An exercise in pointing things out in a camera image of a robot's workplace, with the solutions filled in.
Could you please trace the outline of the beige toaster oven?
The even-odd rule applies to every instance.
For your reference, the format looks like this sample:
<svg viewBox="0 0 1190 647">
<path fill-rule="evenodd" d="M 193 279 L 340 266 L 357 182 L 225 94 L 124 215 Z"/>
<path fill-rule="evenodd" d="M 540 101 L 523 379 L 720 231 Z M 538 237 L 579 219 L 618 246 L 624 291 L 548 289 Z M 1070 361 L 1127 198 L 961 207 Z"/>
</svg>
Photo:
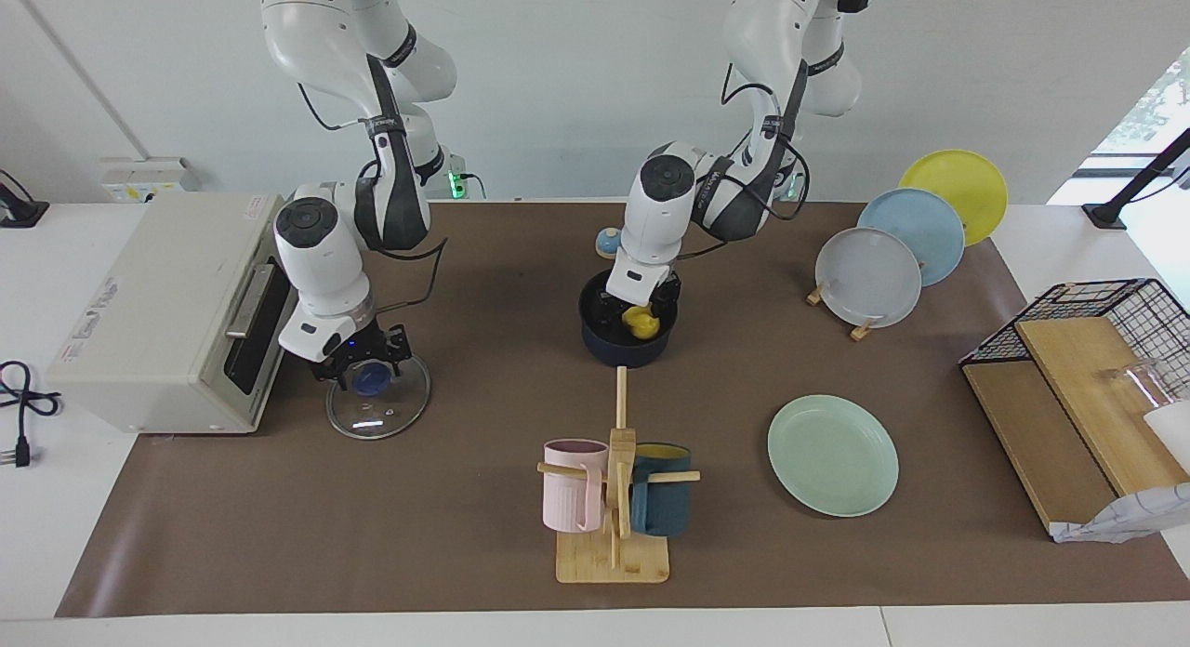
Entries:
<svg viewBox="0 0 1190 647">
<path fill-rule="evenodd" d="M 277 194 L 167 191 L 84 306 L 46 384 L 134 434 L 250 434 L 295 307 Z"/>
</svg>

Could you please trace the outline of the white wall socket box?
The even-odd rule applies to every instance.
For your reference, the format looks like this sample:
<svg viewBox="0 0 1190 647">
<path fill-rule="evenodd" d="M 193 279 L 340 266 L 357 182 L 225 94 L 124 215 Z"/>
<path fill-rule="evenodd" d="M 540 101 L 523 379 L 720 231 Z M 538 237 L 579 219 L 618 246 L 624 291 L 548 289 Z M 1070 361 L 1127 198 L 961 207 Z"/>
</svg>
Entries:
<svg viewBox="0 0 1190 647">
<path fill-rule="evenodd" d="M 144 205 L 165 191 L 200 191 L 183 157 L 101 157 L 100 186 L 114 203 Z"/>
</svg>

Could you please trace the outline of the wooden shelf unit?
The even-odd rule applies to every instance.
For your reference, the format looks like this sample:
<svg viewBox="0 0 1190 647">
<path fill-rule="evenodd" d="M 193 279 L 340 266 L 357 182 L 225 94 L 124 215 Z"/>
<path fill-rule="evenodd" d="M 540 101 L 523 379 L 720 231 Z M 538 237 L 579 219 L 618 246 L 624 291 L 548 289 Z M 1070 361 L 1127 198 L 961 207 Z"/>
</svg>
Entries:
<svg viewBox="0 0 1190 647">
<path fill-rule="evenodd" d="M 1029 362 L 969 364 L 963 373 L 1046 532 L 1086 523 L 1126 495 L 1190 482 L 1135 401 L 1102 372 L 1138 356 L 1106 318 L 1017 324 Z"/>
</svg>

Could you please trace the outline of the glass lid blue knob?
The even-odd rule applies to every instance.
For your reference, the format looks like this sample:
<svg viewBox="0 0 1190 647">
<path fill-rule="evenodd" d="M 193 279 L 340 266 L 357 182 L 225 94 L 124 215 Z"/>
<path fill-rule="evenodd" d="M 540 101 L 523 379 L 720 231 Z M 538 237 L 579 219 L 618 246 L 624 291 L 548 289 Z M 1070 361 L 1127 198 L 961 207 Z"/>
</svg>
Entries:
<svg viewBox="0 0 1190 647">
<path fill-rule="evenodd" d="M 430 371 L 420 356 L 403 363 L 393 376 L 386 363 L 358 364 L 357 391 L 345 392 L 331 381 L 326 398 L 330 423 L 353 440 L 381 440 L 408 429 L 430 402 Z"/>
</svg>

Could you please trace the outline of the wooden plate rack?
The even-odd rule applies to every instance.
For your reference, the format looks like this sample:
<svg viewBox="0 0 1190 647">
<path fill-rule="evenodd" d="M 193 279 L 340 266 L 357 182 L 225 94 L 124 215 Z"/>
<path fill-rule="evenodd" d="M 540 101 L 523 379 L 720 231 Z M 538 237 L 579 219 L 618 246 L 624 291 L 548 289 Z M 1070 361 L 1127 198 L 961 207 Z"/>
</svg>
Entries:
<svg viewBox="0 0 1190 647">
<path fill-rule="evenodd" d="M 879 315 L 878 313 L 856 310 L 850 307 L 848 299 L 838 294 L 837 285 L 829 282 L 829 279 L 819 283 L 813 288 L 812 293 L 806 295 L 806 304 L 809 304 L 809 307 L 826 304 L 834 316 L 840 318 L 844 322 L 852 324 L 848 337 L 854 343 L 862 343 L 875 329 L 875 325 L 878 321 L 883 321 L 884 318 L 884 315 Z"/>
</svg>

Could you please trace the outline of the light blue plate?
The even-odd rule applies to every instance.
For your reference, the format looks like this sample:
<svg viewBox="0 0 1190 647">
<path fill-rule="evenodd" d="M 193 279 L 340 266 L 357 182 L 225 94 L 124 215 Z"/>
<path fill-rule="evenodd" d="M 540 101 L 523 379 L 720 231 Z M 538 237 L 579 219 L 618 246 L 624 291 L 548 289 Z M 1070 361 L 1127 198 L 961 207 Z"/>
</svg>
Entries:
<svg viewBox="0 0 1190 647">
<path fill-rule="evenodd" d="M 965 252 L 965 231 L 957 211 L 939 195 L 917 187 L 882 193 L 868 202 L 857 224 L 904 241 L 917 259 L 925 287 L 946 279 Z"/>
</svg>

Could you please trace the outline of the window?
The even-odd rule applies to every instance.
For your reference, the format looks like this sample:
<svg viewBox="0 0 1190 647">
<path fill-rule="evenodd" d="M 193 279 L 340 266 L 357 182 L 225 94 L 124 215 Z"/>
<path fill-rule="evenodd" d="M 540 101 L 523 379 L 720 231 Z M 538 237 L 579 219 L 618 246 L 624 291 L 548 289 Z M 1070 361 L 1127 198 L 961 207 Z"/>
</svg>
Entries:
<svg viewBox="0 0 1190 647">
<path fill-rule="evenodd" d="M 1161 153 L 1190 127 L 1190 48 L 1166 68 L 1126 117 L 1092 149 L 1090 159 L 1136 164 Z"/>
</svg>

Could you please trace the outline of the clear glass cup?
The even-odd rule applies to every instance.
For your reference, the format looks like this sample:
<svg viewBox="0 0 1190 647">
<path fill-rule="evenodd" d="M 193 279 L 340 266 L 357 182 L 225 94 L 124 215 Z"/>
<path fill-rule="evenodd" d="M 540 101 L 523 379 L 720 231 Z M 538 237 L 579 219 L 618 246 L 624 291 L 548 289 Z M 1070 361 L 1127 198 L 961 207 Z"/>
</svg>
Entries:
<svg viewBox="0 0 1190 647">
<path fill-rule="evenodd" d="M 1135 401 L 1145 414 L 1184 402 L 1176 392 L 1166 363 L 1141 359 L 1121 368 L 1104 369 L 1102 376 L 1117 396 Z"/>
</svg>

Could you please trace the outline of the black clamp mount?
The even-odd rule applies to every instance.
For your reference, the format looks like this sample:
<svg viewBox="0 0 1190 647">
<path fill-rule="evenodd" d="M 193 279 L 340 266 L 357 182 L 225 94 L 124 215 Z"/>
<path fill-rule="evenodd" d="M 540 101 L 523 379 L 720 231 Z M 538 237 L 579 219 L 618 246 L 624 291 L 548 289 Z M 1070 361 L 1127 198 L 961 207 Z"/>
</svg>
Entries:
<svg viewBox="0 0 1190 647">
<path fill-rule="evenodd" d="M 32 228 L 46 214 L 49 206 L 49 202 L 35 199 L 20 181 L 0 168 L 0 228 Z"/>
</svg>

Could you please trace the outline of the white cup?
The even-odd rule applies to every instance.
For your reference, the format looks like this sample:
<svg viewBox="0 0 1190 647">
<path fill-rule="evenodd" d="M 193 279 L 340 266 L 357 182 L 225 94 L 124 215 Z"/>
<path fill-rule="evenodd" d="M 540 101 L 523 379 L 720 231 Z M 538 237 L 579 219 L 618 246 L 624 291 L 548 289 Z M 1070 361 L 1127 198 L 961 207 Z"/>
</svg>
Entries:
<svg viewBox="0 0 1190 647">
<path fill-rule="evenodd" d="M 1155 433 L 1186 476 L 1190 476 L 1190 401 L 1155 407 L 1144 414 L 1144 423 Z"/>
</svg>

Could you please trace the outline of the grey plate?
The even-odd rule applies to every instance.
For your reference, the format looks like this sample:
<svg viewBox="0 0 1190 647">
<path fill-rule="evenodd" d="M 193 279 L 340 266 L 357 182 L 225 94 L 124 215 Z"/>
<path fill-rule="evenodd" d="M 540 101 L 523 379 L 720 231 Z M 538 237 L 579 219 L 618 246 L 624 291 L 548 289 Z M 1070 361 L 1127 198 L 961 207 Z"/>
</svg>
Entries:
<svg viewBox="0 0 1190 647">
<path fill-rule="evenodd" d="M 839 231 L 822 245 L 814 287 L 829 279 L 850 307 L 884 315 L 875 329 L 900 324 L 917 307 L 921 271 L 912 250 L 884 231 Z"/>
</svg>

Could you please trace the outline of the brown table mat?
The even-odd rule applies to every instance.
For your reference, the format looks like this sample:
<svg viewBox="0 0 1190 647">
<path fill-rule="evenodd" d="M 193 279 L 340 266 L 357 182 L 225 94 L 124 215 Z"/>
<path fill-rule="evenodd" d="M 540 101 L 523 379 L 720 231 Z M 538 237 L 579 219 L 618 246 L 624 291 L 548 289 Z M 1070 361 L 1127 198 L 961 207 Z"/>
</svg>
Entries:
<svg viewBox="0 0 1190 647">
<path fill-rule="evenodd" d="M 804 304 L 819 249 L 859 211 L 812 203 L 679 268 L 668 350 L 628 382 L 630 426 L 702 473 L 668 582 L 563 585 L 541 523 L 544 442 L 614 423 L 614 371 L 583 346 L 577 300 L 620 207 L 439 205 L 436 293 L 397 315 L 430 365 L 416 425 L 344 438 L 324 387 L 284 360 L 257 434 L 136 440 L 57 614 L 1190 599 L 1161 538 L 1059 545 L 1038 521 L 958 366 L 1025 306 L 991 244 L 862 343 Z M 771 417 L 819 392 L 892 436 L 898 483 L 872 514 L 825 517 L 774 477 Z"/>
</svg>

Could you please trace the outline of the dark teal mug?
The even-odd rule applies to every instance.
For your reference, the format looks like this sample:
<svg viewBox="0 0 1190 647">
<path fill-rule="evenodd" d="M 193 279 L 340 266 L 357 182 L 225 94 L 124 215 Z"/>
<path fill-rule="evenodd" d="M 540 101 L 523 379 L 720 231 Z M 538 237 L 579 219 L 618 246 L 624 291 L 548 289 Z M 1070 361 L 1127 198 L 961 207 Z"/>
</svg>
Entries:
<svg viewBox="0 0 1190 647">
<path fill-rule="evenodd" d="M 693 452 L 672 442 L 639 442 L 630 476 L 630 528 L 634 533 L 674 538 L 690 520 L 690 483 L 651 482 L 657 473 L 693 467 Z"/>
</svg>

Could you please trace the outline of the wooden mug tree stand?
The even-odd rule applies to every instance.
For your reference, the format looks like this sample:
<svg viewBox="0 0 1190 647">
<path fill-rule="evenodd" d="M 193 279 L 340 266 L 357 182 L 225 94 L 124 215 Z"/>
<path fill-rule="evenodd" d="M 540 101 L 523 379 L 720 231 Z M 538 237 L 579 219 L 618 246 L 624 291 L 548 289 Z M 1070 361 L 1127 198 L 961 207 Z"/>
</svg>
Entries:
<svg viewBox="0 0 1190 647">
<path fill-rule="evenodd" d="M 615 422 L 605 473 L 605 522 L 594 533 L 556 532 L 555 578 L 562 584 L 659 584 L 670 576 L 668 538 L 630 528 L 630 476 L 638 445 L 628 426 L 628 372 L 616 368 Z M 539 461 L 538 472 L 577 476 L 577 469 Z"/>
</svg>

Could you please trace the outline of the pale green plate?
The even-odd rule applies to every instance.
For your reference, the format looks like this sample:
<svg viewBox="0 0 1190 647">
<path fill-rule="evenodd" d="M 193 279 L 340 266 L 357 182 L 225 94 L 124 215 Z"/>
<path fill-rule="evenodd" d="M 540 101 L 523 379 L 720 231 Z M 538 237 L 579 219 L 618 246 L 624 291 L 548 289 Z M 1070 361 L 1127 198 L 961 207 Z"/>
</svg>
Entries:
<svg viewBox="0 0 1190 647">
<path fill-rule="evenodd" d="M 883 508 L 900 479 L 892 435 L 863 406 L 807 394 L 771 417 L 766 452 L 774 477 L 806 508 L 857 519 Z"/>
</svg>

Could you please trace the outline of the yellow plate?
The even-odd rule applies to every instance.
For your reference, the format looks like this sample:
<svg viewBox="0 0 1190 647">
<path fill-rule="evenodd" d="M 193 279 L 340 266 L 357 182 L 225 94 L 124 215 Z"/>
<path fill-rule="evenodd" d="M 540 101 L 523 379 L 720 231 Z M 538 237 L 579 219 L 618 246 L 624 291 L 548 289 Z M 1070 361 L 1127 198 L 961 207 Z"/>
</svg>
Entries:
<svg viewBox="0 0 1190 647">
<path fill-rule="evenodd" d="M 984 241 L 1007 214 L 1009 189 L 998 167 L 967 149 L 926 153 L 902 172 L 900 186 L 934 193 L 963 222 L 965 245 Z"/>
</svg>

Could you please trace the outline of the pink ribbed mug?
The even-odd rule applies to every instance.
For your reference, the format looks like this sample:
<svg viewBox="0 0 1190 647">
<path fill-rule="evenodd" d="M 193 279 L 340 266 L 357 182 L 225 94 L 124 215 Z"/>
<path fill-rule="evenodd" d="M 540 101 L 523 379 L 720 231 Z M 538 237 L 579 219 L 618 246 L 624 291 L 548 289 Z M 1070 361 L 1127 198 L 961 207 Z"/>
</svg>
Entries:
<svg viewBox="0 0 1190 647">
<path fill-rule="evenodd" d="M 577 476 L 543 476 L 541 520 L 558 533 L 594 533 L 605 522 L 605 473 L 609 445 L 588 439 L 556 439 L 544 444 L 545 464 L 577 469 Z"/>
</svg>

